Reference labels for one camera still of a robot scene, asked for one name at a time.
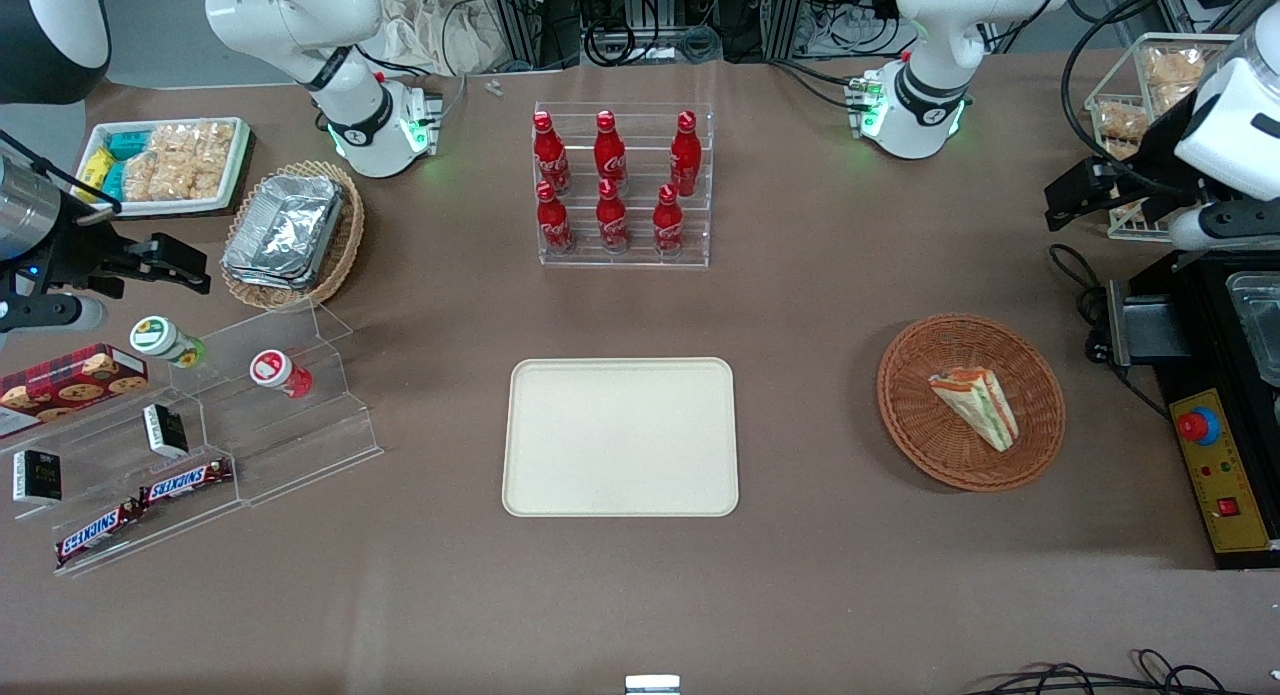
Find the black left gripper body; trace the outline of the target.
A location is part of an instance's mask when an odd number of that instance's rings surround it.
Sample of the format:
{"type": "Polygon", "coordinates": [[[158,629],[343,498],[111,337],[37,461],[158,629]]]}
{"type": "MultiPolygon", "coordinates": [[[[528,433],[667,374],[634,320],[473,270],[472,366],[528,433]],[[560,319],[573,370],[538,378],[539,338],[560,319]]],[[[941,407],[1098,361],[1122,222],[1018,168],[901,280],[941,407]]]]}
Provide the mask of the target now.
{"type": "Polygon", "coordinates": [[[1196,99],[1185,97],[1156,118],[1134,154],[1116,156],[1116,211],[1158,220],[1178,209],[1203,206],[1217,198],[1219,186],[1176,157],[1176,145],[1196,120],[1196,99]]]}

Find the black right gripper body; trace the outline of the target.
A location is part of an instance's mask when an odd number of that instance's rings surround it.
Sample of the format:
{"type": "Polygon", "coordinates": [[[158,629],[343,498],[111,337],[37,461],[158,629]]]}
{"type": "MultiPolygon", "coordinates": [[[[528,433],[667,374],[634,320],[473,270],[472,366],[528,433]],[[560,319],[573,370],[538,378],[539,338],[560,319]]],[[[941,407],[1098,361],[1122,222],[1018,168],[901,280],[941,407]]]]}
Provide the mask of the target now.
{"type": "Polygon", "coordinates": [[[82,200],[63,200],[52,229],[38,244],[38,294],[73,288],[119,300],[122,285],[105,282],[138,274],[138,259],[129,252],[133,241],[119,236],[105,220],[81,225],[83,216],[93,218],[93,209],[82,200]]]}

